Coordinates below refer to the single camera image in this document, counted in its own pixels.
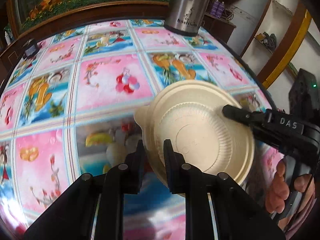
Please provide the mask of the person's right hand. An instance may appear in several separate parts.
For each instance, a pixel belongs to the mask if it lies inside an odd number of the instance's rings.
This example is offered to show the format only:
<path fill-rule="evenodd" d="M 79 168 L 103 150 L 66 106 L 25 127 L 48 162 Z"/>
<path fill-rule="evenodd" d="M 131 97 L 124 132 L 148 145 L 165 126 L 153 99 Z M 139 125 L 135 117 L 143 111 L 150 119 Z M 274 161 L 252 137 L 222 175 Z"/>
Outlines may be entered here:
<path fill-rule="evenodd" d="M 289 186 L 285 183 L 284 179 L 285 171 L 285 163 L 281 160 L 277 165 L 276 173 L 265 198 L 266 210 L 269 213 L 281 213 L 285 208 L 285 200 L 287 200 L 290 192 Z M 308 184 L 310 178 L 310 174 L 305 174 L 295 180 L 295 189 L 301 193 L 305 192 L 308 186 L 304 199 L 298 210 L 299 213 L 306 211 L 315 199 L 315 183 L 314 179 L 312 179 L 310 184 Z"/>

